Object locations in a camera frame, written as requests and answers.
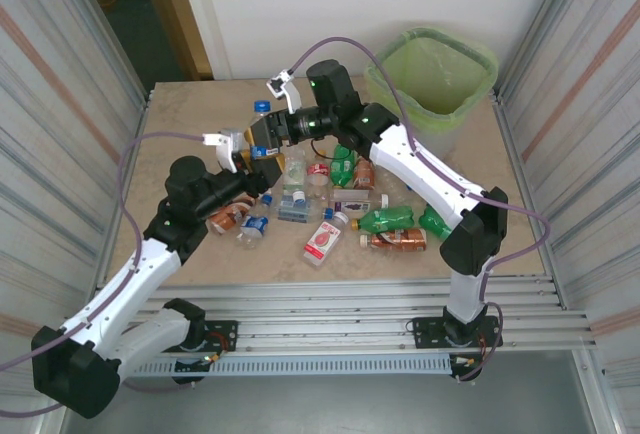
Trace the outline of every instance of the wooden tabletop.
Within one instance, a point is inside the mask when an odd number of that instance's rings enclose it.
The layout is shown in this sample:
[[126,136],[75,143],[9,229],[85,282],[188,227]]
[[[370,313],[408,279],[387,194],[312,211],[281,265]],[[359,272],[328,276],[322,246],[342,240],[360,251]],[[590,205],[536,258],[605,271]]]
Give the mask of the wooden tabletop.
[[[304,79],[296,80],[303,105],[313,105]],[[368,100],[364,81],[355,78],[354,87]],[[177,131],[188,134],[217,132],[224,127],[245,129],[253,115],[253,101],[270,99],[272,109],[284,102],[272,100],[263,80],[175,82],[156,85],[145,132]],[[328,148],[335,141],[324,140]],[[177,139],[151,139],[140,148],[127,198],[127,207],[144,229],[166,196],[164,181],[169,166],[185,155],[201,157],[211,172],[218,172],[214,148]],[[471,181],[491,188],[499,186],[513,204],[522,205],[500,130],[488,99],[469,115],[454,151],[445,161]],[[424,201],[415,196],[410,203],[414,218],[422,214]],[[234,242],[234,235],[207,235],[198,250],[166,284],[269,283],[366,279],[448,277],[449,268],[440,258],[439,241],[429,236],[425,252],[397,253],[362,249],[358,233],[347,231],[342,242],[320,268],[302,260],[302,249],[317,225],[295,224],[273,219],[263,242],[246,251]],[[508,234],[500,255],[533,242],[525,216],[509,214]],[[135,246],[131,227],[123,221],[116,240],[110,275],[131,255]],[[497,268],[497,274],[543,272],[537,253],[530,253]]]

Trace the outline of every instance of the metal wall panel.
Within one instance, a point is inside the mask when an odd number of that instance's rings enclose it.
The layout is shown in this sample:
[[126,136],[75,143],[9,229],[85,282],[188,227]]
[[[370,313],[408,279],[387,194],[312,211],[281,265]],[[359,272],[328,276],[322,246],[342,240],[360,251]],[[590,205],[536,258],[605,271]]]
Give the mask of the metal wall panel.
[[640,429],[640,0],[558,0],[499,98],[556,277]]
[[[86,301],[114,218],[119,153],[143,113],[137,77],[96,8],[0,0],[0,362]],[[2,374],[0,397],[9,410],[49,402],[29,364]],[[42,422],[0,420],[0,431]]]

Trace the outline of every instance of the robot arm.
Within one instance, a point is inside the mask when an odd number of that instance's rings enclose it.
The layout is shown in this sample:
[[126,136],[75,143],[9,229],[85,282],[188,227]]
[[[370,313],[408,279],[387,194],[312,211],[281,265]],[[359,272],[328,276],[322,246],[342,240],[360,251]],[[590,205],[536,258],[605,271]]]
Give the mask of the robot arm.
[[[281,90],[295,89],[286,84],[291,80],[289,73],[287,76],[284,79],[281,73],[267,85],[278,82]],[[451,293],[443,313],[445,329],[454,344],[466,344],[477,335],[486,313],[483,280],[488,275],[486,266],[506,236],[507,211],[455,191],[427,168],[411,151],[407,131],[398,118],[380,104],[362,104],[346,69],[337,61],[311,66],[307,78],[316,107],[270,113],[251,126],[245,137],[252,145],[273,149],[281,147],[283,140],[297,144],[332,135],[343,146],[394,173],[432,205],[452,230],[440,247],[442,258],[452,271]],[[416,148],[467,192],[507,202],[499,188],[487,192],[450,169],[420,143],[416,142]]]
[[209,135],[209,144],[219,146],[221,165],[228,165],[231,158],[233,172],[225,168],[211,174],[193,156],[173,163],[165,182],[168,195],[144,231],[141,259],[126,288],[96,315],[129,277],[133,256],[60,329],[43,327],[34,336],[31,347],[37,349],[78,325],[86,325],[33,358],[34,387],[38,391],[92,418],[106,408],[120,384],[141,364],[170,347],[193,349],[203,342],[204,311],[181,299],[169,301],[154,318],[135,329],[123,331],[148,297],[196,250],[207,233],[205,220],[209,215],[242,193],[257,197],[280,177],[282,159],[256,161],[250,171],[241,153],[229,149],[231,139],[221,134],[212,140]]

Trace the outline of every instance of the bottle cap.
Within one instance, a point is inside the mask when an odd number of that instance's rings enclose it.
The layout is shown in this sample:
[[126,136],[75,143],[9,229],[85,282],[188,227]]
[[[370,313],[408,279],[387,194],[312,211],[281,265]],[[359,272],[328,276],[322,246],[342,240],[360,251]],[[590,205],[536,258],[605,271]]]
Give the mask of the bottle cap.
[[254,112],[269,112],[271,110],[271,103],[269,101],[255,101],[253,103]]
[[349,218],[344,212],[336,212],[333,217],[340,219],[345,225],[349,224]]
[[293,203],[296,206],[304,204],[305,196],[304,191],[293,191]]

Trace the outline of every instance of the green plastic bag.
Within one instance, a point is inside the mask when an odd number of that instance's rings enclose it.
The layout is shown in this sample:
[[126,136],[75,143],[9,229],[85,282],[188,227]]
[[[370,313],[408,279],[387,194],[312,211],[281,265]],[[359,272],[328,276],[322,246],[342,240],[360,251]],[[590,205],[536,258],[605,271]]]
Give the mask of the green plastic bag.
[[[446,137],[457,129],[498,77],[498,60],[488,48],[429,27],[403,33],[376,56],[407,107],[416,137],[436,155],[443,150],[437,146],[438,136]],[[364,75],[371,100],[400,117],[373,63]]]

